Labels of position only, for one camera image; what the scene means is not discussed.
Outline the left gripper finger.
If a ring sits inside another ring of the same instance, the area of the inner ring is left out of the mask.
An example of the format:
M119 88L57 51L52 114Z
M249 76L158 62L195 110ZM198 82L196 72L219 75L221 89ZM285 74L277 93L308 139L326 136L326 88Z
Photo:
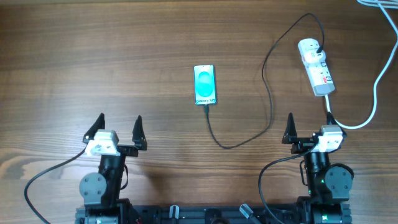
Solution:
M132 130L132 142L134 143L134 147L138 150L146 151L147 150L147 141L144 134L142 116L139 115L134 123L134 127Z
M101 113L94 124L83 136L83 143L88 144L90 140L94 140L94 136L99 129L105 128L105 118L104 113Z

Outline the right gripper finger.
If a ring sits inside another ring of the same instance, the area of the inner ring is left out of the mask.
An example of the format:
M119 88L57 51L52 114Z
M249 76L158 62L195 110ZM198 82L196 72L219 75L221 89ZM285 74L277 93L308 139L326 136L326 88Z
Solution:
M333 117L333 115L330 112L327 112L326 114L326 123L328 125L338 125L342 131L343 137L347 137L346 132L343 130L343 128L337 123L336 119Z
M295 144L297 142L297 131L295 127L294 116L289 113L285 133L282 137L282 144Z

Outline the blue Galaxy smartphone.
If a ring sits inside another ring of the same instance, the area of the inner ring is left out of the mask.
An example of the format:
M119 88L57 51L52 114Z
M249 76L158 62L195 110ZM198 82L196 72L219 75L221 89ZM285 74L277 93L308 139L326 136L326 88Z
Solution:
M215 69L213 65L196 65L193 68L195 104L216 104Z

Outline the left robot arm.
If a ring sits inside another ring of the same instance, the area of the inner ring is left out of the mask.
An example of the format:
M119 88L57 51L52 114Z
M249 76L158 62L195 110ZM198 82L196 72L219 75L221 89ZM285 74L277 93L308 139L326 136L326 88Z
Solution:
M147 141L138 116L132 130L132 144L121 144L114 130L105 128L101 113L83 136L84 152L88 156L99 155L98 172L85 175L79 191L84 205L76 210L76 224L141 223L141 217L127 198L119 198L120 191L127 187L122 177L128 176L125 164L127 157L137 157L147 149Z

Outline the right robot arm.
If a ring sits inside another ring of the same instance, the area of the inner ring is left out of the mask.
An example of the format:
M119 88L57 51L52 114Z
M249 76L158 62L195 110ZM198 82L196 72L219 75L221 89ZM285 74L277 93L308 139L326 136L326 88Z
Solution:
M297 135L294 116L289 113L282 138L290 144L291 154L303 157L300 173L308 197L297 199L300 223L350 224L353 222L347 201L353 186L354 172L347 165L331 164L329 154L341 148L346 133L333 115L327 113L326 125L307 138Z

